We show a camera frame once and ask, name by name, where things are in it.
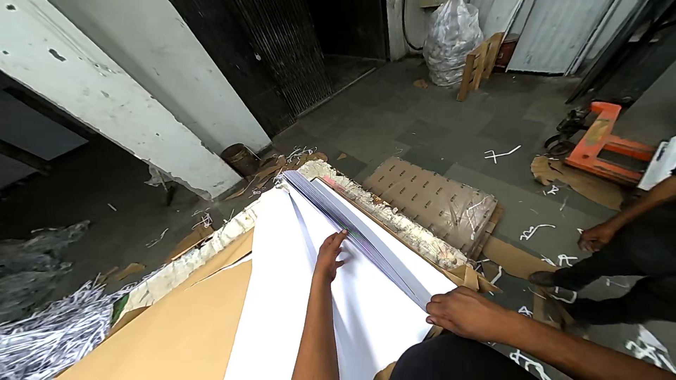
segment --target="hand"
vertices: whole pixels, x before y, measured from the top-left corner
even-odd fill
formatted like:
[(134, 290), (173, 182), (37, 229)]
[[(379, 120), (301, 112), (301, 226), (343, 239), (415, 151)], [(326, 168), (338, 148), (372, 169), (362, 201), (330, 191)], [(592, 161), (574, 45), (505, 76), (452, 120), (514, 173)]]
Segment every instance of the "hand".
[(341, 252), (340, 245), (347, 236), (347, 230), (336, 232), (327, 237), (319, 247), (317, 264), (314, 265), (314, 276), (333, 281), (336, 278), (336, 270), (345, 264), (344, 261), (336, 261)]
[(580, 240), (577, 245), (581, 250), (587, 252), (597, 252), (608, 244), (608, 242), (615, 236), (617, 229), (606, 223), (601, 223), (598, 226), (592, 227), (582, 232)]
[(516, 332), (518, 313), (494, 304), (477, 292), (460, 286), (446, 294), (433, 295), (427, 304), (427, 323), (455, 334), (477, 340), (504, 343), (506, 335)]

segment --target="pallet jack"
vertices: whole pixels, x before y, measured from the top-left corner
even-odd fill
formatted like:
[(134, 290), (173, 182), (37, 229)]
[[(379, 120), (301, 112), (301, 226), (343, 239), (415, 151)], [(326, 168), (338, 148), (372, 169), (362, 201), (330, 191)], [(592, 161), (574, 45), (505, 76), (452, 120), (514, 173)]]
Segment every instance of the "pallet jack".
[[(655, 154), (656, 147), (621, 139), (612, 134), (612, 128), (621, 109), (622, 107), (617, 104), (595, 101), (591, 103), (589, 110), (579, 108), (572, 110), (566, 120), (556, 127), (559, 134), (545, 142), (545, 148), (556, 142), (548, 152), (553, 156), (562, 156), (570, 152), (570, 156), (565, 159), (566, 164), (622, 185), (636, 186), (643, 177), (642, 172), (598, 157), (603, 149), (645, 162), (650, 162)], [(585, 119), (590, 113), (597, 116), (591, 126), (586, 127)], [(574, 144), (569, 139), (578, 130), (587, 132), (580, 142)]]

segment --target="black pants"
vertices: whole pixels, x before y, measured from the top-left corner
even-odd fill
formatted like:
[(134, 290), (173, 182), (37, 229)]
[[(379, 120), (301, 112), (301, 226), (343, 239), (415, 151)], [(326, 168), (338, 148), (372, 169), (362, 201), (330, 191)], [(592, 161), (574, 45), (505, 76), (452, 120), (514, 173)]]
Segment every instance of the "black pants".
[(412, 346), (397, 360), (389, 380), (488, 380), (537, 377), (489, 346), (449, 331)]
[(603, 301), (577, 300), (569, 312), (593, 325), (676, 321), (676, 203), (622, 228), (601, 251), (554, 273), (560, 287), (580, 290), (601, 276), (645, 276), (629, 293)]

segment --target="person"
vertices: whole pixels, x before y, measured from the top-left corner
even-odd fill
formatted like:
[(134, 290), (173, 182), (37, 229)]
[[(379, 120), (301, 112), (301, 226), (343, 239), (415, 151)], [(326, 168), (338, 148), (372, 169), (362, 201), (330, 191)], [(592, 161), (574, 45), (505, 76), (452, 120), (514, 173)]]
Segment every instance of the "person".
[[(319, 249), (292, 380), (338, 380), (331, 282), (347, 231), (329, 236)], [(416, 344), (396, 362), (390, 380), (536, 379), (514, 361), (480, 342), (526, 352), (573, 379), (670, 379), (674, 375), (620, 352), (568, 335), (507, 310), (466, 287), (437, 294), (426, 321), (446, 333)]]
[(676, 170), (633, 205), (582, 232), (580, 249), (592, 252), (570, 268), (535, 272), (544, 287), (579, 291), (601, 276), (644, 276), (623, 297), (578, 299), (568, 306), (581, 324), (676, 321)]

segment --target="perforated cardboard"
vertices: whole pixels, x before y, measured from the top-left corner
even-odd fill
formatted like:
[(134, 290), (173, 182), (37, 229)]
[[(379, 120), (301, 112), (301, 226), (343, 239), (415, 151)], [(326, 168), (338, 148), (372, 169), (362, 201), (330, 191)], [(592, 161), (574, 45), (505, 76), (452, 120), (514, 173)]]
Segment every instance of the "perforated cardboard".
[(494, 196), (396, 157), (383, 162), (364, 187), (462, 252), (478, 244)]

